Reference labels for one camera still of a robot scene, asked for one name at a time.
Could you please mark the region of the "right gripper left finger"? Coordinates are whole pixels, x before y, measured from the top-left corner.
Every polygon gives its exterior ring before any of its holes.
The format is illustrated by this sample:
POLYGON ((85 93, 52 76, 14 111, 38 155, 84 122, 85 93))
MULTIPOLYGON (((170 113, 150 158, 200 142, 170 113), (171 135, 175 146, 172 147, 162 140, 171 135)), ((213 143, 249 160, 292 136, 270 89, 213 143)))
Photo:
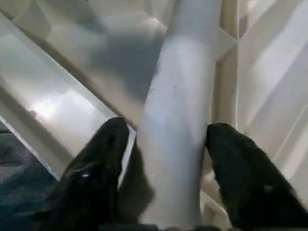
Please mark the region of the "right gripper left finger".
POLYGON ((129 137, 122 117, 108 119, 64 171, 34 215, 39 231, 97 231, 116 220, 118 182, 129 137))

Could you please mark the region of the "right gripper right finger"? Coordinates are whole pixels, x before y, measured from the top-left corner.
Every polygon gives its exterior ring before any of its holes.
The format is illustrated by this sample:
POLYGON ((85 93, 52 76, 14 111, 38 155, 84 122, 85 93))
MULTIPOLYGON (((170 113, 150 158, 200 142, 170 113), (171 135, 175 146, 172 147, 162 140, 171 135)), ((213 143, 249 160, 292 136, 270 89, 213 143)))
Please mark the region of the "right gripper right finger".
POLYGON ((267 154, 226 123, 208 125, 206 148, 233 228, 308 228, 308 212, 267 154))

